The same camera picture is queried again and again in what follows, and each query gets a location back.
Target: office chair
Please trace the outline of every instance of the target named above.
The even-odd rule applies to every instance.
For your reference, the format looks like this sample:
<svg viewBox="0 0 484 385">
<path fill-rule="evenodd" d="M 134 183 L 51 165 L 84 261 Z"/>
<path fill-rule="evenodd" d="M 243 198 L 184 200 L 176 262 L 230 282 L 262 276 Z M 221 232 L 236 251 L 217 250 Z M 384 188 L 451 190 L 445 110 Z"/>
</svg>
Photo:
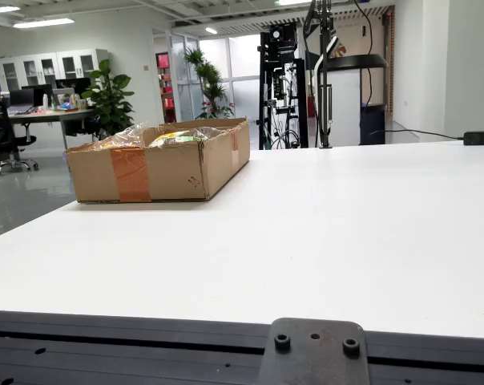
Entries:
<svg viewBox="0 0 484 385">
<path fill-rule="evenodd" d="M 38 171 L 39 165 L 35 160 L 19 159 L 20 150 L 18 149 L 18 146 L 30 145 L 36 139 L 35 136 L 31 136 L 30 141 L 27 141 L 26 136 L 23 138 L 16 137 L 9 120 L 6 101 L 0 100 L 0 175 L 2 175 L 2 168 L 6 165 L 9 165 L 11 169 L 25 167 L 27 171 L 31 171 L 29 162 L 33 164 L 34 170 Z"/>
</svg>

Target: green leafy plant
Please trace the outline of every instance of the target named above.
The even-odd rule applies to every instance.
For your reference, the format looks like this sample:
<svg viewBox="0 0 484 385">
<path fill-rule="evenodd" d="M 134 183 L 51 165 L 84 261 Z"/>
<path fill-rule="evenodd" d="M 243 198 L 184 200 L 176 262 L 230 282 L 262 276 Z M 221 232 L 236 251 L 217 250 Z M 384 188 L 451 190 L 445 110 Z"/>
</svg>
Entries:
<svg viewBox="0 0 484 385">
<path fill-rule="evenodd" d="M 95 109 L 91 113 L 99 118 L 101 129 L 108 135 L 114 135 L 133 125 L 133 119 L 128 115 L 133 112 L 132 105 L 124 97 L 132 96 L 133 91 L 124 91 L 130 83 L 127 75 L 111 76 L 110 60 L 99 64 L 99 71 L 91 72 L 92 84 L 82 93 L 82 98 L 91 98 Z"/>
<path fill-rule="evenodd" d="M 225 118 L 234 116 L 233 103 L 230 103 L 229 107 L 220 105 L 223 100 L 228 100 L 221 83 L 220 72 L 216 66 L 205 59 L 202 50 L 187 50 L 185 61 L 194 66 L 194 71 L 200 80 L 201 92 L 208 100 L 203 102 L 202 112 L 196 119 L 218 118 L 221 114 Z"/>
</svg>

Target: fluorescent light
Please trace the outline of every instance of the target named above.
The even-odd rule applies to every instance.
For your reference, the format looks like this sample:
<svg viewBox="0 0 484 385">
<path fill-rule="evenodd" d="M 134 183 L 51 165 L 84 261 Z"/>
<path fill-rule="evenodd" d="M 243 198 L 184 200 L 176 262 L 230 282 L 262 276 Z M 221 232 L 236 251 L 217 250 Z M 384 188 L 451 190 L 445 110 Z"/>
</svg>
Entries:
<svg viewBox="0 0 484 385">
<path fill-rule="evenodd" d="M 4 12 L 12 12 L 14 10 L 19 10 L 16 6 L 0 6 L 0 14 Z"/>
<path fill-rule="evenodd" d="M 303 2 L 312 2 L 311 0 L 277 0 L 278 6 L 293 6 L 294 4 L 302 4 Z"/>
<path fill-rule="evenodd" d="M 41 22 L 19 22 L 14 24 L 14 28 L 36 28 L 38 26 L 60 26 L 61 24 L 71 24 L 75 22 L 70 18 L 55 18 L 53 20 L 42 20 Z"/>
</svg>

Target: plastic bag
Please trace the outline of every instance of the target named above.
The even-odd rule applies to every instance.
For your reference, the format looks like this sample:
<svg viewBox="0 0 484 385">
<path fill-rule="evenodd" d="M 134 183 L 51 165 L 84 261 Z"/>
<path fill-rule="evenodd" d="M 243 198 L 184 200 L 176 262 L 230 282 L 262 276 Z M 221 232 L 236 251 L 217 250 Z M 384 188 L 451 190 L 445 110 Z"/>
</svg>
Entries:
<svg viewBox="0 0 484 385">
<path fill-rule="evenodd" d="M 149 145 L 149 148 L 158 147 L 162 148 L 169 144 L 174 143 L 186 143 L 191 141 L 201 141 L 215 138 L 223 131 L 218 130 L 213 127 L 198 127 L 191 128 L 186 131 L 169 132 L 168 134 L 163 134 L 153 140 Z"/>
<path fill-rule="evenodd" d="M 94 142 L 90 150 L 98 151 L 106 148 L 144 147 L 143 131 L 147 128 L 145 123 L 136 124 L 124 131 L 118 132 L 99 142 Z"/>
</svg>

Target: white table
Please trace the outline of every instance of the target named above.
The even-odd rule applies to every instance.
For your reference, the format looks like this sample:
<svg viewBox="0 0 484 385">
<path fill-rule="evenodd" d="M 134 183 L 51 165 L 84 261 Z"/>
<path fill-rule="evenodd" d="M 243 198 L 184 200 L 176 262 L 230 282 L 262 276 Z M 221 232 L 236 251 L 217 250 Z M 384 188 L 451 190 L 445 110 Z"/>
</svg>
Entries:
<svg viewBox="0 0 484 385">
<path fill-rule="evenodd" d="M 68 120 L 84 120 L 91 115 L 89 110 L 78 111 L 49 111 L 45 114 L 21 114 L 11 115 L 9 120 L 12 124 L 52 123 L 60 122 L 63 130 L 64 148 L 67 149 L 66 129 L 63 122 Z"/>
<path fill-rule="evenodd" d="M 484 337 L 484 147 L 252 152 L 206 203 L 72 203 L 0 236 L 0 310 Z"/>
</svg>

